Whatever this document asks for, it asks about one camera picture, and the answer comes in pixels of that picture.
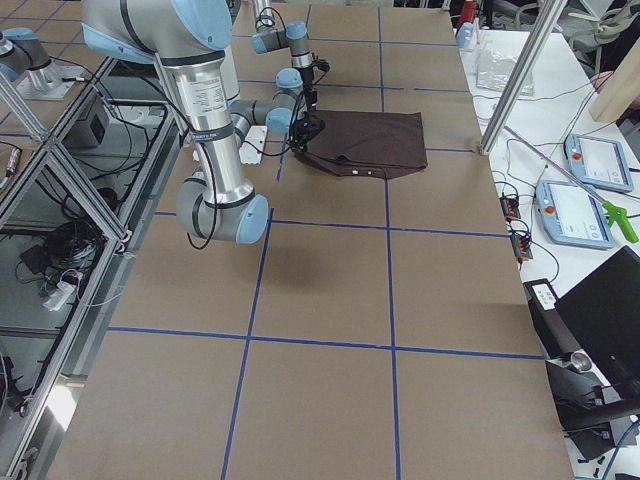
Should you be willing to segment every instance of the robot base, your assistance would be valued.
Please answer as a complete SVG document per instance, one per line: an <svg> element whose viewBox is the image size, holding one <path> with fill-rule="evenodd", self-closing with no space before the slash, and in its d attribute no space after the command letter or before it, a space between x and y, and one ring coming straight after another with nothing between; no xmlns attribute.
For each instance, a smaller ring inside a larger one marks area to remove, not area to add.
<svg viewBox="0 0 640 480"><path fill-rule="evenodd" d="M62 78L76 78L84 74L84 68L75 66L58 66L58 71ZM64 98L67 96L67 93L69 93L69 91L76 83L77 82L62 82L62 84L57 86L56 88L47 92L43 92L37 90L31 83L29 77L27 77L18 84L16 90L25 100L61 101L64 100Z"/></svg>

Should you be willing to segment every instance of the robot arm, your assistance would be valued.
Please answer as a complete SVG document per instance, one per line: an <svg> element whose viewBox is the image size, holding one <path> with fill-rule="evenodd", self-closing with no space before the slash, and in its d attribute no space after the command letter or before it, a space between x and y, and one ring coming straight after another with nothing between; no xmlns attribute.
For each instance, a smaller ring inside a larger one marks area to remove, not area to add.
<svg viewBox="0 0 640 480"><path fill-rule="evenodd" d="M270 12L260 6L265 1L256 0L254 8L260 8L256 25L269 43L281 34ZM278 74L274 98L230 104L226 90L237 83L235 68L231 59L224 65L223 61L225 50L230 52L231 28L225 0L83 1L89 47L121 60L159 63L160 70L168 72L164 83L168 80L167 89L178 97L200 160L200 169L180 191L177 215L182 225L202 238L254 243L266 228L269 208L245 178L238 148L251 125L266 124L286 134L308 115L305 99L313 92L314 58L308 51L306 26L289 24L286 44L299 58L295 69ZM309 68L311 76L305 70Z"/></svg>
<svg viewBox="0 0 640 480"><path fill-rule="evenodd" d="M136 63L151 64L157 56L170 74L201 166L180 192L183 226L203 238L259 240L268 204L243 174L220 71L231 42L226 2L85 0L83 17L92 49Z"/></svg>

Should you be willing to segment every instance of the dark brown cloth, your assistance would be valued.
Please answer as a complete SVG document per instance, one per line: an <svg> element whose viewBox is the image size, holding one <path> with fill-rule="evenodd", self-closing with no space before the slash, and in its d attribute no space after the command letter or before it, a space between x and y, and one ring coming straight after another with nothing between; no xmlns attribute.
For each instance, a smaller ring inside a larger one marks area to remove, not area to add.
<svg viewBox="0 0 640 480"><path fill-rule="evenodd" d="M420 113L318 110L325 129L296 158L340 176L396 178L427 166Z"/></svg>

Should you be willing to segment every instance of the cardboard table surface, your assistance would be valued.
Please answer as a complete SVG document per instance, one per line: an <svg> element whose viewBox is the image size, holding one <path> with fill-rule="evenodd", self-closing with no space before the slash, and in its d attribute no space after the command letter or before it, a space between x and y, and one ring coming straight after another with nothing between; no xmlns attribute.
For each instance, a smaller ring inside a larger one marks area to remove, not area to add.
<svg viewBox="0 0 640 480"><path fill-rule="evenodd" d="M332 65L320 108L422 112L429 166L265 157L245 168L263 239L198 252L174 214L184 151L48 478L572 478L448 15L277 8ZM288 54L252 52L251 16L241 93L271 98Z"/></svg>

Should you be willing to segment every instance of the aluminum arm segment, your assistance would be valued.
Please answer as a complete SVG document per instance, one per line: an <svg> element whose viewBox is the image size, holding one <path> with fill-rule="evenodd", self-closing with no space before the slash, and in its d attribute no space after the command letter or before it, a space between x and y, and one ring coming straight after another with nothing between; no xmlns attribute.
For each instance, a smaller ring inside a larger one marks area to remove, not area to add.
<svg viewBox="0 0 640 480"><path fill-rule="evenodd" d="M92 49L147 64L157 54L175 82L201 164L181 191L183 226L204 238L214 229L212 238L254 243L265 230L268 204L242 171L223 86L220 68L231 26L224 0L83 1L84 36Z"/></svg>

